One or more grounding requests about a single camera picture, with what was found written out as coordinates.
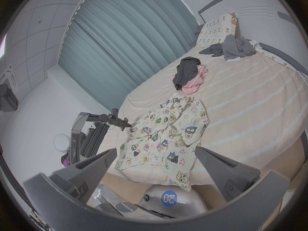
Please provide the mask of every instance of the curtain fold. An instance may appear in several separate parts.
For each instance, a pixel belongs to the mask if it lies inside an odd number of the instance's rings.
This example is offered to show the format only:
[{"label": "curtain fold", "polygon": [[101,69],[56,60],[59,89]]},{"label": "curtain fold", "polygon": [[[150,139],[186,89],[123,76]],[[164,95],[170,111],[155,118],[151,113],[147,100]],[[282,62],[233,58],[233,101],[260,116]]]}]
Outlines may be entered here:
[{"label": "curtain fold", "polygon": [[74,18],[59,65],[108,110],[188,52],[198,26],[181,0],[84,0]]}]

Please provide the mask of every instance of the pillow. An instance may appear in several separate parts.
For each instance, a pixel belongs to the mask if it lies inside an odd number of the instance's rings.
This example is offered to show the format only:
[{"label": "pillow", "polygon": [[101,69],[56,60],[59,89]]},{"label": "pillow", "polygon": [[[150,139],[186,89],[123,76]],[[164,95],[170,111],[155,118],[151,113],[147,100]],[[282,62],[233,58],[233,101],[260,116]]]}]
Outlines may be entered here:
[{"label": "pillow", "polygon": [[236,14],[225,12],[216,20],[206,22],[198,36],[197,46],[208,48],[212,44],[222,43],[226,36],[235,34]]}]

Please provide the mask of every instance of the cartoon print shirt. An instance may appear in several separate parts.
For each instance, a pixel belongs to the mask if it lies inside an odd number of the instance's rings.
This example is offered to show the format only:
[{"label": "cartoon print shirt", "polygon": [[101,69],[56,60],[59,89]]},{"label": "cartoon print shirt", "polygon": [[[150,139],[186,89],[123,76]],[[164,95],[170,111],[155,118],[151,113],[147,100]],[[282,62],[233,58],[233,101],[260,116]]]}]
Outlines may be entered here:
[{"label": "cartoon print shirt", "polygon": [[175,93],[133,124],[126,143],[120,147],[115,169],[158,165],[175,184],[190,191],[195,148],[201,144],[208,123],[199,99]]}]

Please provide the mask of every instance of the pink cloth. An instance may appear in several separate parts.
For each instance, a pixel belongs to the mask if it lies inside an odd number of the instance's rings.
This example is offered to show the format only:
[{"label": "pink cloth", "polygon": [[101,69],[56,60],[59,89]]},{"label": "pink cloth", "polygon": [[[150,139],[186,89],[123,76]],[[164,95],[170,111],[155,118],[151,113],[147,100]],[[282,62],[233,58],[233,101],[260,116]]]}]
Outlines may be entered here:
[{"label": "pink cloth", "polygon": [[182,87],[182,91],[187,95],[193,94],[198,91],[199,86],[203,83],[202,79],[205,78],[209,73],[205,66],[197,65],[197,68],[198,74],[192,80],[187,82],[185,86]]}]

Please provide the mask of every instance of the bed sheet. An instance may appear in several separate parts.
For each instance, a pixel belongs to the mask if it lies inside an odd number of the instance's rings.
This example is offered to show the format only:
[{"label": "bed sheet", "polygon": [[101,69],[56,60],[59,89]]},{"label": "bed sheet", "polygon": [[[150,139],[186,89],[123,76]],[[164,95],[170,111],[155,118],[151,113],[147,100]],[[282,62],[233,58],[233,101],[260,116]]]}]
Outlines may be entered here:
[{"label": "bed sheet", "polygon": [[[264,167],[286,151],[302,134],[308,119],[308,87],[297,71],[256,52],[227,63],[223,56],[211,57],[195,47],[152,76],[125,99],[119,117],[132,124],[150,109],[176,92],[172,79],[176,66],[186,56],[199,58],[209,74],[192,96],[201,100],[210,123],[201,146],[256,167]],[[128,129],[109,130],[98,153],[117,148],[127,140]],[[159,166],[140,165],[108,172],[135,182],[174,185]],[[212,184],[213,180],[196,159],[189,180],[192,185]]]}]

